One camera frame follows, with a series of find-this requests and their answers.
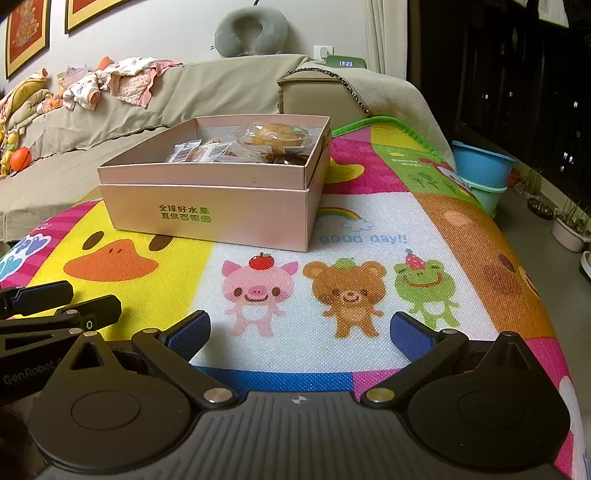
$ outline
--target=potted plant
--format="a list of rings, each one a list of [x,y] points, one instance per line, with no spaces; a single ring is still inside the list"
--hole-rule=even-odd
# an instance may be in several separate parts
[[[542,171],[536,168],[531,168],[527,175],[515,185],[515,191],[528,199],[535,198],[539,200],[541,189]]]
[[[591,232],[587,230],[588,222],[589,210],[582,212],[575,202],[569,200],[564,208],[554,215],[552,235],[560,245],[571,252],[580,252],[585,242],[591,241]]]

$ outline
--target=green clock display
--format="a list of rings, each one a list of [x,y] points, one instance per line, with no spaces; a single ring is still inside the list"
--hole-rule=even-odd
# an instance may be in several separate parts
[[[359,57],[347,57],[345,55],[328,55],[325,58],[324,62],[329,67],[336,67],[338,69],[345,69],[351,67],[358,69],[367,68],[364,59],[360,59]]]

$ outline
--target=blue bucket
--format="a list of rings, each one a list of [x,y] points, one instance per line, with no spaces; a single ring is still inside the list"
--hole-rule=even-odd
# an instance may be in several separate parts
[[[493,187],[486,187],[484,185],[480,185],[478,183],[474,183],[468,179],[462,178],[463,181],[467,183],[467,185],[472,190],[474,197],[478,199],[482,208],[484,208],[485,212],[488,213],[491,217],[495,216],[496,213],[496,204],[499,203],[501,199],[501,195],[503,195],[507,191],[507,187],[503,187],[501,189],[495,189]]]
[[[493,189],[506,187],[514,158],[472,147],[458,140],[452,142],[452,150],[460,177]]]

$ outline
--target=teal bucket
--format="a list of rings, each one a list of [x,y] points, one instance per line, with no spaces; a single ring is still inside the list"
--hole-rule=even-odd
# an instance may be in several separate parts
[[[472,189],[472,193],[474,197],[482,205],[485,212],[488,213],[491,217],[495,216],[496,211],[496,204],[499,203],[501,199],[501,195],[503,195],[507,191],[507,187],[503,187],[501,189],[494,189],[493,187],[485,187],[484,185],[480,185],[479,183],[474,183],[473,181],[466,180],[462,178],[463,181]]]

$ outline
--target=sofa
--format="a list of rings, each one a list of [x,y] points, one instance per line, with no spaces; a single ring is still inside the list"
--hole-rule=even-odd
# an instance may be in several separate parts
[[[99,184],[97,167],[194,116],[303,113],[331,116],[332,128],[374,115],[409,124],[449,163],[453,157],[420,92],[362,69],[332,70],[282,54],[188,64],[156,79],[147,108],[103,93],[91,112],[76,105],[33,120],[21,140],[33,164],[0,182],[0,241],[17,241]]]

